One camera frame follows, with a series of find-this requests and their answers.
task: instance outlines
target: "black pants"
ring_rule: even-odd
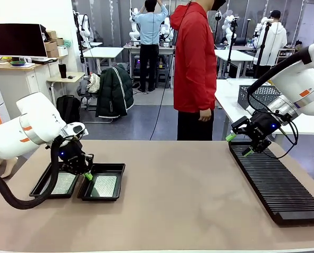
[[[198,112],[178,112],[178,141],[212,141],[214,111],[207,122],[199,118]]]
[[[156,86],[156,69],[158,64],[159,45],[141,45],[140,47],[140,88],[146,90],[147,62],[150,61],[148,89]]]
[[[270,71],[272,66],[259,66],[258,69],[258,73],[256,74],[256,69],[258,68],[257,65],[254,65],[253,69],[254,69],[254,78],[258,79],[260,77],[262,77],[263,75],[265,75],[265,73],[267,73],[268,71]]]

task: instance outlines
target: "red hood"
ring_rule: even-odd
[[[170,22],[171,22],[171,27],[174,30],[179,30],[180,24],[184,18],[184,15],[191,13],[191,12],[199,12],[201,13],[206,19],[207,15],[204,11],[204,9],[198,4],[198,3],[189,3],[190,7],[187,5],[179,5],[176,10],[174,11],[174,14],[170,16]]]

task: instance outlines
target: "black plastic crate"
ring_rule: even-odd
[[[281,226],[314,224],[314,197],[266,149],[247,157],[242,152],[250,141],[231,141],[230,151],[272,220]]]
[[[125,164],[95,163],[90,173],[92,180],[84,178],[78,198],[87,201],[116,201],[120,196],[120,188]]]
[[[52,193],[49,195],[49,199],[68,199],[72,196],[73,190],[76,186],[77,180],[79,176],[67,173],[61,168],[63,167],[63,162],[59,162],[59,174],[58,180],[56,183],[55,188],[53,189]],[[49,163],[47,169],[41,175],[39,181],[35,185],[35,187],[30,192],[30,197],[37,198],[43,191],[47,188],[50,177],[51,177],[51,163]]]
[[[247,89],[249,88],[249,85],[240,85],[239,88],[239,96],[237,98],[237,102],[239,105],[242,106],[243,109],[247,109],[249,106],[247,101]],[[253,96],[260,100],[265,105],[269,105],[271,102],[273,102],[275,99],[277,99],[281,95],[280,91],[275,88],[275,86],[271,85],[263,85],[260,88],[258,88],[254,93]],[[257,109],[262,109],[264,106],[256,101],[254,98],[250,97],[250,101],[252,105]]]

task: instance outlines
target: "black cup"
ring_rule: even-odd
[[[61,72],[61,78],[66,78],[66,65],[63,63],[58,64],[58,68]]]

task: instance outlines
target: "person in white hoodie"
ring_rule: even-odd
[[[279,49],[283,48],[287,45],[287,31],[283,27],[280,21],[281,12],[278,10],[272,11],[271,17],[274,19],[272,26],[269,28],[267,39],[265,42],[265,48],[263,50],[263,55],[261,58],[260,66],[257,72],[257,76],[255,78],[259,78],[264,75],[267,71],[271,69],[272,66],[275,65],[275,61],[277,59]],[[259,57],[260,47],[262,45],[264,34],[265,34],[265,24],[262,27],[260,38],[258,40],[258,44],[256,48],[258,49],[256,56]],[[254,61],[254,73],[256,73],[257,61]]]

